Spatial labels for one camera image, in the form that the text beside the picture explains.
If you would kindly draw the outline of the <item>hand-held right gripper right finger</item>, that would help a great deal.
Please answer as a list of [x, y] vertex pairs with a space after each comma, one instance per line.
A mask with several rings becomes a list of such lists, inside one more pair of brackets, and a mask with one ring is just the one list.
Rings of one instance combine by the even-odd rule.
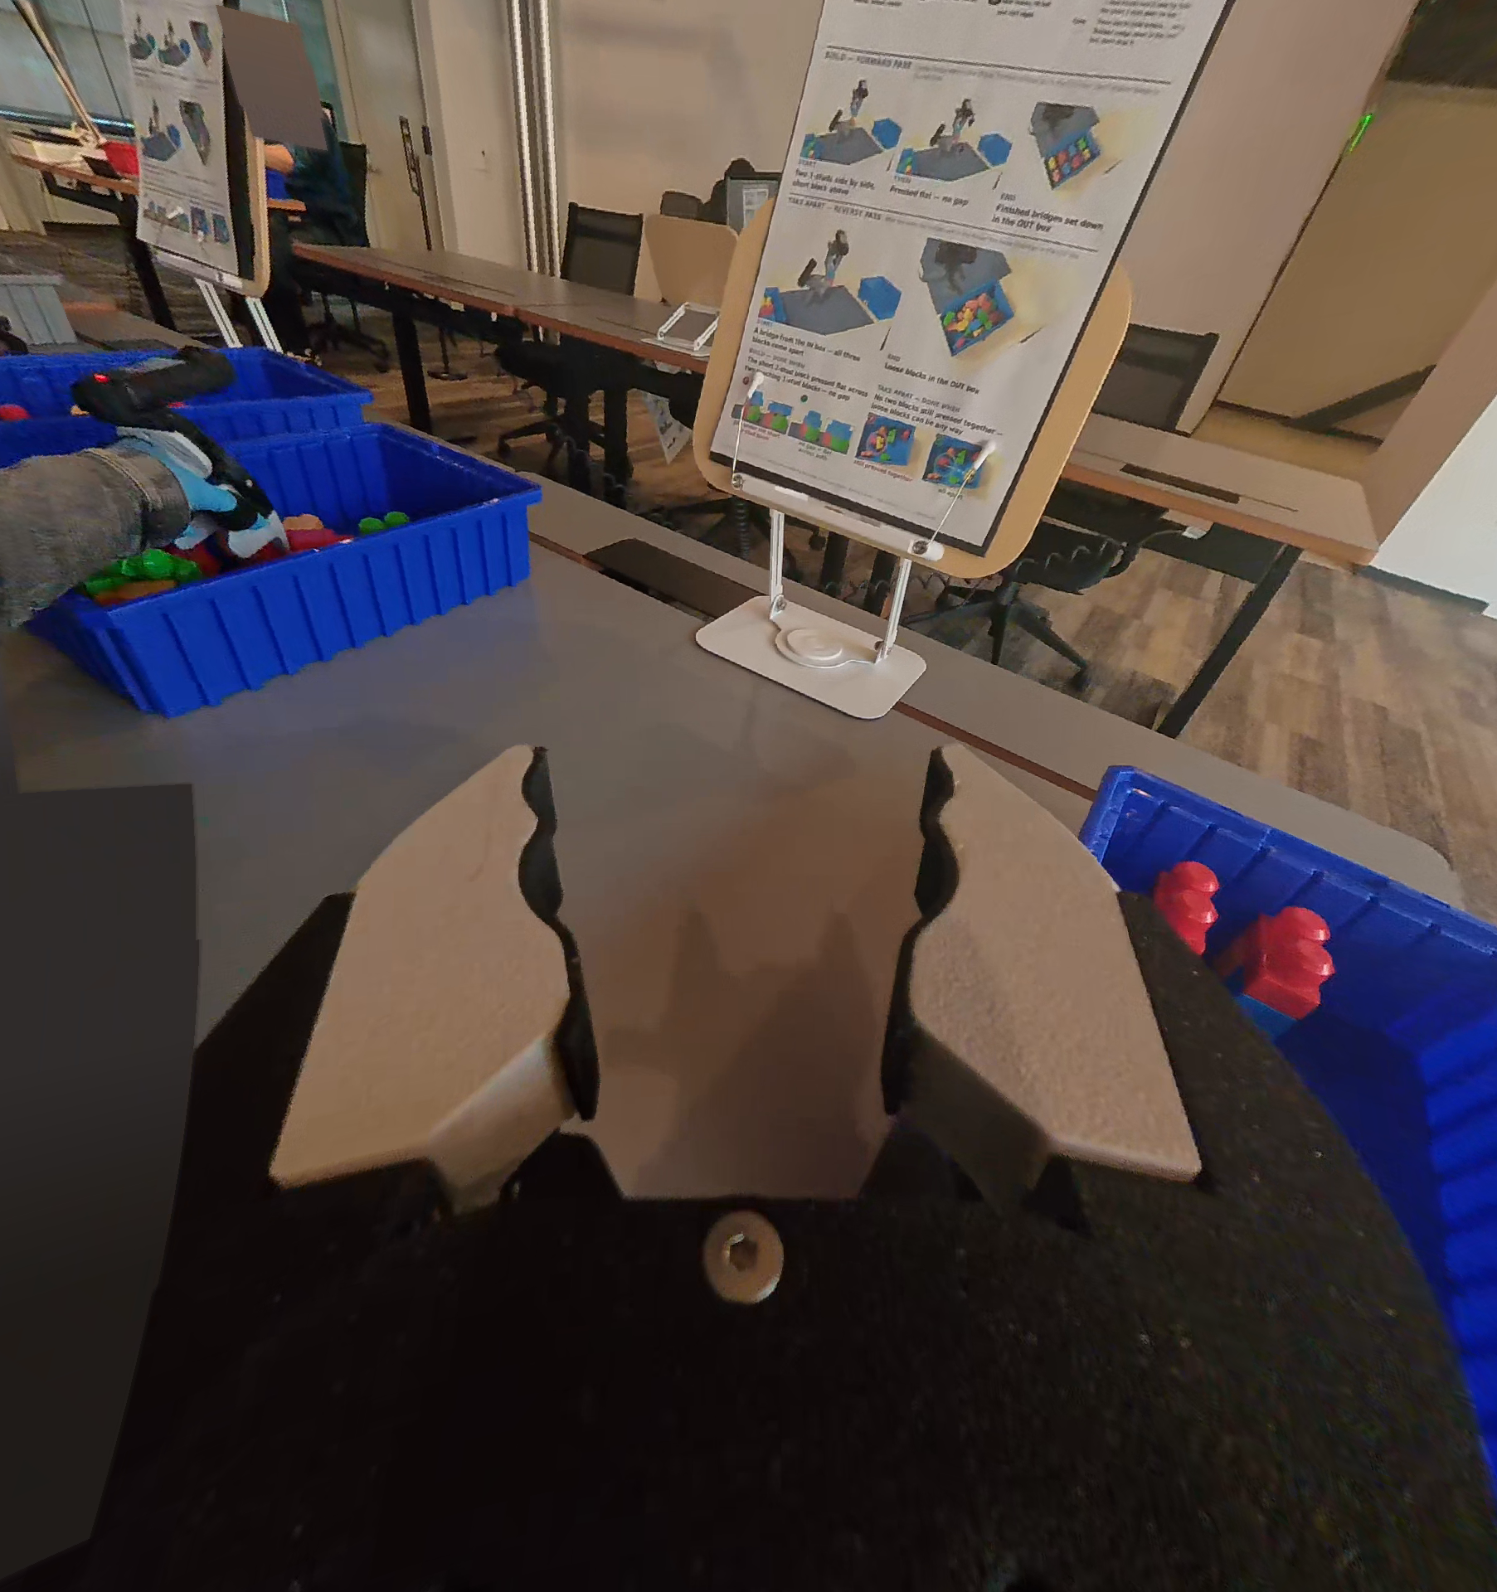
[[1197, 1137], [1106, 869], [960, 743], [933, 749], [918, 824], [887, 1113], [1003, 1212], [1056, 1161], [1194, 1184]]

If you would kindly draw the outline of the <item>long brown table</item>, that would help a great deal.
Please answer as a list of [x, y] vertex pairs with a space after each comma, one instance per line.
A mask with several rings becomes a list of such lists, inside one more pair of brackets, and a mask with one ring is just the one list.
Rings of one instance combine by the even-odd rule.
[[304, 287], [392, 317], [407, 418], [419, 431], [436, 433], [419, 326], [492, 346], [512, 325], [565, 333], [611, 353], [608, 384], [661, 396], [680, 421], [694, 423], [709, 355], [660, 345], [671, 312], [663, 303], [442, 249], [298, 244], [294, 275]]

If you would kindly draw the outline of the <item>blue plastic bin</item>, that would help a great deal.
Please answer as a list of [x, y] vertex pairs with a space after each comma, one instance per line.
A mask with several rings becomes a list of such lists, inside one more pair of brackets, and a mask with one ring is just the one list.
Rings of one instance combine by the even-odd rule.
[[[105, 448], [117, 439], [110, 424], [74, 413], [72, 383], [92, 371], [168, 356], [170, 350], [82, 350], [0, 356], [0, 403], [29, 408], [32, 418], [0, 423], [0, 469], [32, 457]], [[223, 393], [185, 404], [190, 419], [220, 444], [278, 434], [354, 428], [364, 421], [371, 393], [323, 368], [265, 348], [235, 348], [235, 383]]]
[[99, 685], [165, 718], [467, 607], [530, 575], [542, 484], [386, 423], [243, 443], [281, 514], [333, 545], [100, 607], [65, 595], [27, 630]]
[[1211, 957], [1289, 905], [1330, 925], [1335, 977], [1279, 1046], [1425, 1265], [1497, 1489], [1497, 927], [1138, 766], [1104, 773], [1079, 837], [1131, 892], [1182, 862], [1217, 874]]

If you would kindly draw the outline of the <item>red mega block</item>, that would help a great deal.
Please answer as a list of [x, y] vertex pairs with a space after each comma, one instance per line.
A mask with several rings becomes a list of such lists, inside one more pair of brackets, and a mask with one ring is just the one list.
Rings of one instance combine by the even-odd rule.
[[1247, 993], [1297, 1016], [1299, 1023], [1309, 1020], [1337, 970], [1327, 920], [1312, 909], [1287, 905], [1254, 918], [1224, 950], [1211, 953], [1211, 935], [1221, 920], [1221, 889], [1212, 867], [1181, 860], [1157, 875], [1153, 900], [1167, 925], [1216, 970], [1232, 996]]

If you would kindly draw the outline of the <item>white document stand dark board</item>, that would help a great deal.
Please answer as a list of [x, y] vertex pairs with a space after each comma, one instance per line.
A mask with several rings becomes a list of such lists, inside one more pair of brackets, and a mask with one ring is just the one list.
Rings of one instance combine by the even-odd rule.
[[281, 335], [265, 303], [265, 295], [273, 283], [266, 146], [256, 136], [228, 69], [223, 71], [223, 111], [225, 174], [230, 185], [236, 267], [225, 270], [193, 263], [185, 265], [185, 273], [197, 283], [225, 348], [238, 348], [243, 343], [235, 318], [235, 308], [240, 307], [261, 346], [285, 353]]

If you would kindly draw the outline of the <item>printed instruction sheet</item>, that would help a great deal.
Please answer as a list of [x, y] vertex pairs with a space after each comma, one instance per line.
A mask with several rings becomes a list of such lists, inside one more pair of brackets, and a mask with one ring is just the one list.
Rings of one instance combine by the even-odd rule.
[[826, 3], [711, 464], [980, 554], [1232, 10]]
[[122, 1], [138, 159], [138, 239], [215, 272], [238, 270], [225, 121], [221, 5]]

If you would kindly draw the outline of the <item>person's left forearm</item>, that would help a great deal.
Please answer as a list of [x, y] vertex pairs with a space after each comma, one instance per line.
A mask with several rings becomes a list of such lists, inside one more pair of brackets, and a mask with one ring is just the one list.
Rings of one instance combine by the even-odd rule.
[[125, 441], [0, 469], [0, 628], [115, 560], [172, 545], [195, 514], [175, 469]]

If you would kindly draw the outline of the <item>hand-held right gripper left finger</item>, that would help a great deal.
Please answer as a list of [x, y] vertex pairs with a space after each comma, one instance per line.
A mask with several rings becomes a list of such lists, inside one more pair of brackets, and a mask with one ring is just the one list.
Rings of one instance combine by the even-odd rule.
[[361, 877], [270, 1174], [281, 1187], [422, 1164], [454, 1209], [495, 1202], [595, 1119], [600, 1051], [563, 922], [542, 746], [519, 744]]

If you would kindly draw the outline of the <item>grey plastic crate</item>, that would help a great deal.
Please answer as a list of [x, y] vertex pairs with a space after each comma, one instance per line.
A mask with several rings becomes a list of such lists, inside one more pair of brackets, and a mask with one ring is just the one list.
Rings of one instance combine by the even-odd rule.
[[0, 320], [32, 348], [60, 348], [77, 340], [62, 300], [64, 277], [0, 273]]

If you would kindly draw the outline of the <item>brown table black legs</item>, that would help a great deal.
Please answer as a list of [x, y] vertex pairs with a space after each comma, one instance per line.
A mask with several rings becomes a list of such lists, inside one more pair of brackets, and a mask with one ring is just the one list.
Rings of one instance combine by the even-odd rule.
[[1138, 516], [1157, 509], [1149, 547], [1249, 587], [1157, 721], [1169, 738], [1191, 726], [1305, 554], [1360, 569], [1383, 540], [1362, 481], [1101, 414], [1083, 428], [1063, 481]]

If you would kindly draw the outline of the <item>person's left hand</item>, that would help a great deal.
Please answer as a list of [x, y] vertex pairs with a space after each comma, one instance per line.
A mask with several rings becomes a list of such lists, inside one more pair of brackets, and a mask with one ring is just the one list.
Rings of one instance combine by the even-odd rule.
[[153, 547], [173, 547], [188, 554], [208, 542], [236, 549], [230, 537], [245, 542], [265, 522], [245, 492], [225, 474], [211, 444], [202, 444], [180, 429], [120, 426], [115, 454], [152, 462], [175, 482], [175, 497], [185, 506], [178, 532], [153, 530]]

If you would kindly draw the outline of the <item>black office chair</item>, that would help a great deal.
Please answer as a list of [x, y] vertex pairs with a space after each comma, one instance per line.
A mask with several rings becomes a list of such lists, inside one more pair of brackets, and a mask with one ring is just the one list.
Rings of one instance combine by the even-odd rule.
[[[1099, 414], [1174, 429], [1217, 341], [1214, 331], [1131, 326], [1104, 381]], [[1101, 487], [1061, 484], [1025, 552], [1003, 574], [945, 579], [932, 607], [907, 617], [905, 627], [935, 632], [952, 615], [987, 620], [993, 665], [1003, 660], [1010, 630], [1018, 630], [1073, 665], [1071, 686], [1079, 690], [1089, 681], [1089, 660], [1055, 630], [1050, 612], [1028, 597], [1028, 588], [1083, 595], [1129, 570], [1149, 540], [1167, 532], [1162, 507]]]
[[[623, 297], [636, 292], [643, 220], [638, 214], [567, 207], [560, 278]], [[580, 489], [593, 482], [593, 448], [602, 449], [602, 494], [620, 506], [633, 474], [628, 448], [628, 375], [635, 365], [618, 350], [558, 333], [552, 343], [540, 330], [525, 330], [495, 350], [502, 373], [543, 393], [542, 418], [499, 436], [497, 454], [509, 459], [514, 444], [533, 436], [550, 443], [545, 467], [567, 454], [568, 479]]]

